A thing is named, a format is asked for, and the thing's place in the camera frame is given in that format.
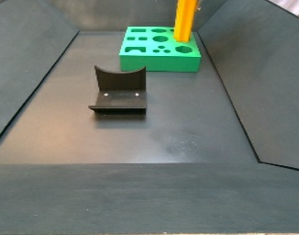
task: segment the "hole in foam block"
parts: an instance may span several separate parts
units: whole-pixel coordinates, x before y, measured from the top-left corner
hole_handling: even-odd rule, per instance
[[[144,33],[145,32],[145,29],[144,28],[133,28],[130,30],[132,33]]]
[[[130,52],[132,50],[145,53],[145,47],[125,47],[125,52]]]
[[[184,54],[192,52],[192,49],[189,47],[185,47],[185,46],[176,47],[174,50],[180,53],[184,53]]]
[[[152,29],[152,32],[154,32],[154,33],[164,33],[164,32],[166,32],[166,30],[162,29],[162,28],[154,28],[154,29]]]
[[[164,37],[164,36],[154,36],[154,37],[153,37],[153,41],[164,42],[164,41],[168,41],[168,38]]]

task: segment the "dark gray surface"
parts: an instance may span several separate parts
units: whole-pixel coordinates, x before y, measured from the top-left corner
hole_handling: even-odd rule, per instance
[[[200,34],[260,160],[299,168],[299,18],[228,0]]]
[[[176,0],[48,0],[80,31],[173,26]]]
[[[81,33],[0,139],[0,163],[256,162],[198,38],[197,73],[146,73],[145,116],[97,116],[94,65],[120,71],[124,32]]]
[[[45,1],[0,2],[0,133],[76,33]]]
[[[202,0],[201,10],[194,15],[193,30],[197,31],[226,0]]]
[[[299,172],[250,164],[0,165],[0,234],[299,233]]]

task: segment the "yellow cylinder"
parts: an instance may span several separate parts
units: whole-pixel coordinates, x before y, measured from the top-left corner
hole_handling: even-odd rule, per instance
[[[196,5],[197,0],[177,0],[173,26],[173,38],[176,41],[189,41]]]

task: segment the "sorting puzzle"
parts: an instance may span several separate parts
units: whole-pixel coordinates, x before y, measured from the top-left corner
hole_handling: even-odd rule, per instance
[[[196,72],[201,62],[193,35],[177,42],[169,27],[128,27],[118,57],[121,71]]]

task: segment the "black plastic holder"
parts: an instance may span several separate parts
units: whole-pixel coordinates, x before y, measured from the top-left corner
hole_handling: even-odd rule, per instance
[[[145,67],[133,72],[113,73],[94,66],[97,101],[89,108],[94,112],[145,112]]]

